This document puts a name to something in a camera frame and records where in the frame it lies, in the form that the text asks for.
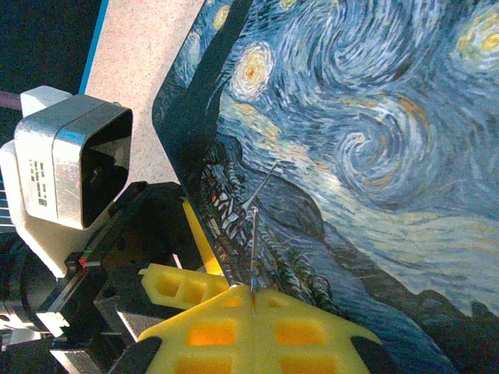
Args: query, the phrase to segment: starry night painting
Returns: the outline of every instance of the starry night painting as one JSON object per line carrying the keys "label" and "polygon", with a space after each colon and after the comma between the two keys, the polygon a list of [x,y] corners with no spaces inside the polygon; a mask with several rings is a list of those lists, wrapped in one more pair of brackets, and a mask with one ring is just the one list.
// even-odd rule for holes
{"label": "starry night painting", "polygon": [[153,123],[231,283],[499,372],[498,103],[497,2],[206,0]]}

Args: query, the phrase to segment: speckled surface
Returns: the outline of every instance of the speckled surface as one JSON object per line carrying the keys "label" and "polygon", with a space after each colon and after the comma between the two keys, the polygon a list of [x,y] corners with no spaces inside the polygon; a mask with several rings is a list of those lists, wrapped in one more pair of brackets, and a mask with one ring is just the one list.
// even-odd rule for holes
{"label": "speckled surface", "polygon": [[177,182],[151,107],[203,0],[109,0],[86,94],[133,110],[129,182]]}

